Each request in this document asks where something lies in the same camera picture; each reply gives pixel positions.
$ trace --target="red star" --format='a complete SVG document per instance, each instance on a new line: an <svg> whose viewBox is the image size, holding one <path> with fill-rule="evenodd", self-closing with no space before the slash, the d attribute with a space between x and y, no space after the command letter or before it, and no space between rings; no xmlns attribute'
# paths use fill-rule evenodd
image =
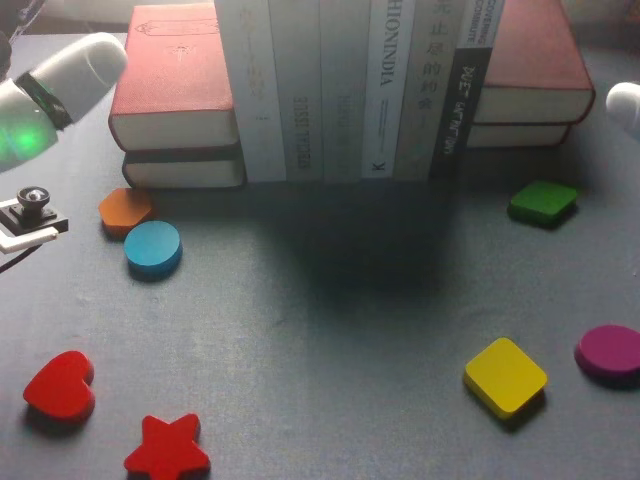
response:
<svg viewBox="0 0 640 480"><path fill-rule="evenodd" d="M173 423L152 417L142 420L142 445L124 461L129 473L151 480L178 480L181 475L208 471L209 457L196 444L200 420L189 413Z"/></svg>

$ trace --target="green block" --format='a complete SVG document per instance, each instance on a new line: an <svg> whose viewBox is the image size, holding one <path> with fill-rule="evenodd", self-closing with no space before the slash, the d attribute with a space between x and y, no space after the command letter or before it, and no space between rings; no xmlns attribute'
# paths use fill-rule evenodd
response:
<svg viewBox="0 0 640 480"><path fill-rule="evenodd" d="M550 226L575 206L577 198L575 188L533 182L511 199L508 213L516 220Z"/></svg>

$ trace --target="book spine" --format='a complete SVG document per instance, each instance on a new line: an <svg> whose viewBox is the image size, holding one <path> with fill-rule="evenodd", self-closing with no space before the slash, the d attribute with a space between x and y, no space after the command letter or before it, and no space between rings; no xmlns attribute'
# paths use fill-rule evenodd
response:
<svg viewBox="0 0 640 480"><path fill-rule="evenodd" d="M472 0L465 11L433 161L462 153L480 102L504 0Z"/></svg>
<svg viewBox="0 0 640 480"><path fill-rule="evenodd" d="M362 170L370 0L320 2L324 179L356 182Z"/></svg>
<svg viewBox="0 0 640 480"><path fill-rule="evenodd" d="M268 0L216 0L247 180L286 180Z"/></svg>
<svg viewBox="0 0 640 480"><path fill-rule="evenodd" d="M416 0L372 0L362 178L393 174Z"/></svg>
<svg viewBox="0 0 640 480"><path fill-rule="evenodd" d="M287 180L322 180L320 1L269 0Z"/></svg>
<svg viewBox="0 0 640 480"><path fill-rule="evenodd" d="M425 180L429 174L467 1L474 0L416 0L396 180Z"/></svg>

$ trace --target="stacked book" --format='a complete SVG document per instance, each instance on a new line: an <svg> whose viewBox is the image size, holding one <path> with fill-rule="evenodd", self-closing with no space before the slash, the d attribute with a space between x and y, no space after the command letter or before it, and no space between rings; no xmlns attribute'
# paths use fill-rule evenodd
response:
<svg viewBox="0 0 640 480"><path fill-rule="evenodd" d="M110 121L147 187L426 180L467 147L560 143L594 96L560 0L139 6L127 52L145 86Z"/></svg>

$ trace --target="colored shape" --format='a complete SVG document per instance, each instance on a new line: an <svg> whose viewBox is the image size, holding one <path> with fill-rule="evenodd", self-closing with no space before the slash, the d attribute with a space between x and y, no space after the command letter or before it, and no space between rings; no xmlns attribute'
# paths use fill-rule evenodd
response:
<svg viewBox="0 0 640 480"><path fill-rule="evenodd" d="M596 327L580 340L575 359L592 377L632 379L640 373L640 333L620 325Z"/></svg>
<svg viewBox="0 0 640 480"><path fill-rule="evenodd" d="M151 480L178 480L183 475L206 472L209 457L198 447L198 416L189 413L173 423L146 416L142 420L142 445L124 461L132 474L146 473Z"/></svg>
<svg viewBox="0 0 640 480"><path fill-rule="evenodd" d="M506 420L542 391L547 374L511 340L498 338L467 364L464 382Z"/></svg>
<svg viewBox="0 0 640 480"><path fill-rule="evenodd" d="M78 423L93 412L95 397L89 388L93 365L81 352L62 353L44 366L24 390L26 402L63 422Z"/></svg>
<svg viewBox="0 0 640 480"><path fill-rule="evenodd" d="M551 226L575 207L578 191L549 182L533 182L511 199L508 213L516 219Z"/></svg>
<svg viewBox="0 0 640 480"><path fill-rule="evenodd" d="M127 235L124 252L135 271L148 276L162 276L170 273L180 262L180 234L166 222L146 222Z"/></svg>
<svg viewBox="0 0 640 480"><path fill-rule="evenodd" d="M105 230L114 238L124 238L136 226L153 217L151 197L144 190L118 188L98 207Z"/></svg>

